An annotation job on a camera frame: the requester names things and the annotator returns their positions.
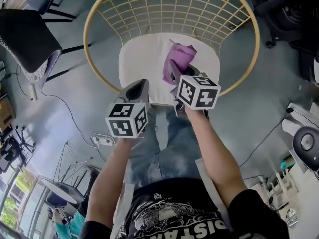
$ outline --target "gray floor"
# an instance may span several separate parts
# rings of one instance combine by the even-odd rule
[[[78,15],[78,18],[72,23],[49,23],[48,27],[63,48],[81,45],[84,23],[95,0],[55,0],[57,3],[60,1],[59,10]],[[268,31],[261,21],[259,23],[264,43],[268,38]],[[93,43],[90,52],[97,67],[112,83],[119,86],[118,54],[121,44],[99,16],[92,21],[89,41]],[[254,42],[250,23],[225,41],[220,56],[219,83],[223,88],[233,83],[246,70],[253,54]],[[0,48],[1,59],[5,60],[10,71],[16,71],[16,62],[3,48]],[[61,56],[54,72],[67,68],[74,70],[48,82],[43,91],[48,95],[57,95],[68,103],[84,137],[90,141],[91,133],[107,132],[104,115],[116,93],[95,76],[83,51]],[[27,91],[28,80],[23,74],[19,78]],[[29,101],[20,91],[15,76],[7,80],[3,88],[9,92],[16,112],[14,124],[27,126],[30,137],[37,143],[37,151],[31,164],[39,174],[53,178],[65,142],[69,142],[87,157],[93,157],[94,165],[103,166],[104,162],[97,151],[88,147],[81,139],[69,111],[60,100],[39,94],[36,102]],[[308,108],[315,93],[314,86],[298,77],[296,51],[283,42],[278,43],[274,49],[267,49],[262,45],[252,73],[239,87],[218,100],[216,108],[210,112],[211,123],[241,164],[281,121],[289,102],[296,101]],[[163,113],[159,114],[157,135],[162,148],[167,143],[167,124],[164,121]],[[268,176],[277,171],[282,158],[288,155],[291,140],[279,126],[242,167],[243,177],[258,174]],[[102,146],[100,151],[107,157],[112,147]],[[74,154],[79,162],[87,159],[79,153]],[[62,170],[71,162],[72,159],[66,154]]]

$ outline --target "wire chair frame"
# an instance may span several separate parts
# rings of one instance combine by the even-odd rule
[[[194,37],[220,52],[223,41],[240,26],[252,20],[255,30],[255,51],[246,72],[224,95],[237,87],[251,72],[260,48],[260,33],[256,18],[245,0],[97,0],[84,27],[84,51],[96,75],[113,90],[96,68],[88,50],[88,29],[93,15],[98,13],[114,30],[122,46],[144,34],[174,32]]]

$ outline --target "white cushion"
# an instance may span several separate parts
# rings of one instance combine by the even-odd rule
[[[173,104],[173,85],[163,80],[166,57],[175,43],[193,45],[197,54],[191,63],[200,72],[205,72],[214,82],[219,80],[219,58],[207,44],[182,34],[157,33],[133,38],[121,49],[119,56],[119,78],[122,88],[146,78],[150,82],[150,103]]]

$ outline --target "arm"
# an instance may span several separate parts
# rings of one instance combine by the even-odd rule
[[[58,223],[58,224],[61,224],[63,225],[63,222],[61,220],[61,216],[60,216],[60,213],[57,209],[54,209],[53,210],[53,221]]]
[[[113,215],[121,194],[131,140],[120,139],[90,192],[85,221],[96,221],[112,229]]]
[[[226,207],[247,187],[241,176],[239,166],[216,134],[202,111],[186,107],[185,111],[196,134],[206,170],[214,182],[216,190]]]

